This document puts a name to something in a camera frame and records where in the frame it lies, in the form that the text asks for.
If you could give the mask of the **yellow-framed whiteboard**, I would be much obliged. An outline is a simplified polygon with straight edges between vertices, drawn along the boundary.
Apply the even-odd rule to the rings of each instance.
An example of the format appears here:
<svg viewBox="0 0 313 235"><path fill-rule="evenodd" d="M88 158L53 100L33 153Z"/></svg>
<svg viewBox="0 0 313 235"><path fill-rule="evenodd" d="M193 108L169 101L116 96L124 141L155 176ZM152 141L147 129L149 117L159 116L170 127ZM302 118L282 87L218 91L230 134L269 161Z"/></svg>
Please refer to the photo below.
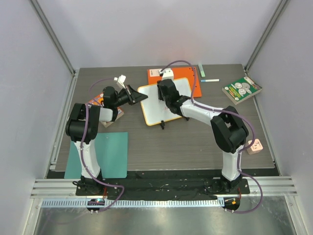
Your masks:
<svg viewBox="0 0 313 235"><path fill-rule="evenodd" d="M187 78L175 79L174 84L180 95L191 95L191 87ZM164 101L159 100L157 84L141 86L137 91L148 96L147 99L140 102L148 126L181 118L181 116L173 114Z"/></svg>

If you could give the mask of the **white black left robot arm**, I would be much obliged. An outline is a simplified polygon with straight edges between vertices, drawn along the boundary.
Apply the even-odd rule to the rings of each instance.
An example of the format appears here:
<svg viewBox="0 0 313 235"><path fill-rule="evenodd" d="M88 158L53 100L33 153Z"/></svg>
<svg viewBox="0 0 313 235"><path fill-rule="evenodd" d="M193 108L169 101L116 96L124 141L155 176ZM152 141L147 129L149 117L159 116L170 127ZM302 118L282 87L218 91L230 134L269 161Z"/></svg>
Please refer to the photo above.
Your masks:
<svg viewBox="0 0 313 235"><path fill-rule="evenodd" d="M130 85L123 86L120 91L107 86L102 94L99 105L75 103L66 123L66 135L74 142L81 163L80 180L73 184L79 193L88 195L100 195L106 186L95 150L99 122L114 122L120 106L134 105L148 98Z"/></svg>

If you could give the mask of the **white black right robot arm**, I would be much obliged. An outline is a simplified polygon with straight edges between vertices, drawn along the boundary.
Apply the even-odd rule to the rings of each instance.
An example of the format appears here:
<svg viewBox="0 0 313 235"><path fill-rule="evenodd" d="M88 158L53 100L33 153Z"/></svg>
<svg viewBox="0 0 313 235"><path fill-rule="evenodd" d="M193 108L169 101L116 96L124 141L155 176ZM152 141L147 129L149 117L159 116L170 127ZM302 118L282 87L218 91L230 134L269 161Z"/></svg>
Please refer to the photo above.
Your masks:
<svg viewBox="0 0 313 235"><path fill-rule="evenodd" d="M242 180L241 152L249 135L243 120L233 106L224 109L214 108L180 95L171 79L158 81L158 98L176 115L193 118L212 128L217 146L223 152L221 188L233 193Z"/></svg>

